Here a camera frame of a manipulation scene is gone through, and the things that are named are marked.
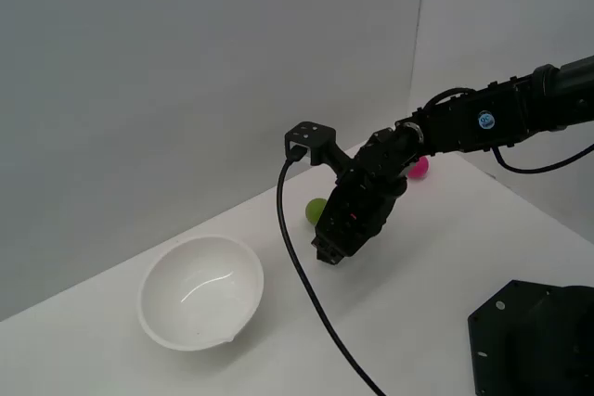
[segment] white wall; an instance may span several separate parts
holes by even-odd
[[[274,185],[300,120],[404,114],[419,0],[0,11],[2,319]]]
[[[422,0],[411,107],[456,85],[485,87],[594,55],[593,0]],[[594,124],[541,134],[504,149],[515,166],[540,167],[594,142]],[[466,156],[501,183],[594,241],[594,156],[557,172],[518,175],[489,153]]]

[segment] white bowl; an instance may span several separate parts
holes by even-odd
[[[230,342],[264,289],[262,264],[244,243],[199,236],[165,252],[138,293],[138,320],[163,347],[197,351]]]

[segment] logo sticker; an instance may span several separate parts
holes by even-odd
[[[483,110],[479,113],[479,125],[483,129],[492,129],[495,126],[495,117],[488,111]]]

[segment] pink ball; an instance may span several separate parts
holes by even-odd
[[[408,172],[407,176],[413,180],[420,180],[425,177],[427,171],[429,171],[429,160],[427,157],[420,157],[419,162]]]

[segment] green ball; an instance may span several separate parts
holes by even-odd
[[[328,201],[323,198],[314,198],[307,203],[307,206],[305,206],[305,218],[309,223],[313,225],[317,224],[327,202]]]

